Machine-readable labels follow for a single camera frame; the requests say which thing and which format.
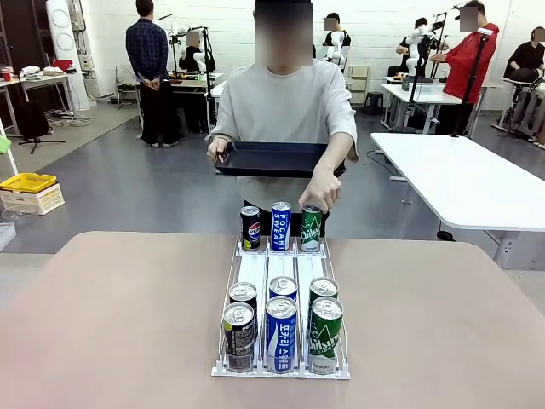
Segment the person's right hand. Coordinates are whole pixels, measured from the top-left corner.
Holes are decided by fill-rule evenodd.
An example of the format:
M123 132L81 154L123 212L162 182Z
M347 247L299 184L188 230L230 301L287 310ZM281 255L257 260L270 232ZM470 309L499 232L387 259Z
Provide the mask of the person's right hand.
M224 139L214 139L208 146L207 156L212 163L224 163L226 159L226 149L228 142Z

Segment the person's left hand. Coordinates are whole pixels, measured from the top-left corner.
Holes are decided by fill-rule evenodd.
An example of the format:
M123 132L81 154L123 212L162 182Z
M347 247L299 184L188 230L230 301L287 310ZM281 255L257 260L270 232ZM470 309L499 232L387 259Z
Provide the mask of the person's left hand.
M332 169L316 166L313 176L299 198L299 206L315 205L326 214L339 199L341 182Z

